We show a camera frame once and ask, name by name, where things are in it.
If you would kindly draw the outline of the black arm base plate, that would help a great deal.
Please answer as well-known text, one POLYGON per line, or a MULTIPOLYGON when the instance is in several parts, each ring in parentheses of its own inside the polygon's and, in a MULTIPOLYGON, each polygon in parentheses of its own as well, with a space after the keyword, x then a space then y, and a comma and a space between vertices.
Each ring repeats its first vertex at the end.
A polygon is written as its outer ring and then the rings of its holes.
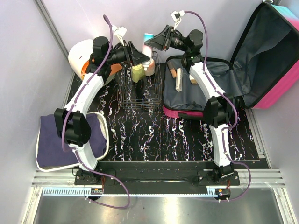
POLYGON ((239 186, 238 172, 221 177, 212 161, 100 161, 97 172, 113 175, 122 182, 184 182, 192 185, 239 186))

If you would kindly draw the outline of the white blue pink tube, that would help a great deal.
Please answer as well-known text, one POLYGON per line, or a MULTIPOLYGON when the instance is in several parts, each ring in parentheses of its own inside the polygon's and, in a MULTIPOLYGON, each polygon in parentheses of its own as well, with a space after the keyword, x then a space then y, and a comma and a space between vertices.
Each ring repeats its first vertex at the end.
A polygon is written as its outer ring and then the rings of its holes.
POLYGON ((144 43, 143 43, 143 47, 142 47, 142 53, 149 57, 149 60, 142 63, 142 66, 143 66, 145 71, 149 68, 149 66, 151 64, 151 59, 152 59, 152 47, 147 46, 145 44, 145 42, 149 39, 152 39, 153 37, 154 37, 154 35, 150 34, 150 33, 144 33, 144 35, 143 35, 144 43))

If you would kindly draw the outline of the pink teal cartoon suitcase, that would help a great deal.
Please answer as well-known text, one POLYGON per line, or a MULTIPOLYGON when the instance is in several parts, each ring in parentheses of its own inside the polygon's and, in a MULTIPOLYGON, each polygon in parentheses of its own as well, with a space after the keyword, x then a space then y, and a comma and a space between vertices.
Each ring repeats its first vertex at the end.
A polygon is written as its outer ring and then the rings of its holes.
MULTIPOLYGON (((204 93, 189 80, 181 55, 166 63, 183 69, 183 89, 175 90, 169 68, 164 72, 163 112, 171 118, 203 117, 204 93)), ((271 107, 299 79, 299 18, 287 7, 261 3, 250 17, 230 61, 208 57, 206 66, 217 84, 240 100, 242 108, 271 107)))

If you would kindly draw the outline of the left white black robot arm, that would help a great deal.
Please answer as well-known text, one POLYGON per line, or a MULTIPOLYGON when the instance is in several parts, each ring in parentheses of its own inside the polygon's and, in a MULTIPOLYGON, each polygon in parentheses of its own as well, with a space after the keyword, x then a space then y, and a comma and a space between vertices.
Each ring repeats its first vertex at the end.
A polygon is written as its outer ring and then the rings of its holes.
POLYGON ((89 107, 113 74, 112 66, 147 63, 150 55, 145 50, 139 51, 131 41, 113 47, 111 40, 100 36, 75 44, 68 54, 68 60, 71 67, 84 78, 70 102, 54 112, 57 134, 62 145, 67 144, 71 148, 79 167, 86 171, 85 180, 95 185, 100 181, 101 173, 95 170, 98 160, 90 145, 92 130, 86 119, 89 107))

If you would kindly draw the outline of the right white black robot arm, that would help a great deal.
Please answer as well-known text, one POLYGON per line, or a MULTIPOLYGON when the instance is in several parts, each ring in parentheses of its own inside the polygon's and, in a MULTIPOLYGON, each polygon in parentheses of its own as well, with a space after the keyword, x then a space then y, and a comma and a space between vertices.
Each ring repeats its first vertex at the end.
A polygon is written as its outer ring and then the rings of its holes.
POLYGON ((184 37, 174 27, 167 25, 164 30, 146 40, 145 45, 160 51, 170 47, 184 52, 182 66, 197 82, 202 91, 206 105, 202 111, 196 109, 175 109, 163 105, 163 112, 171 118, 200 119, 209 125, 214 147, 212 172, 213 182, 223 185, 234 174, 234 163, 228 150, 228 129, 231 113, 237 113, 233 97, 216 83, 206 66, 207 57, 201 55, 202 41, 207 39, 207 32, 192 30, 184 37))

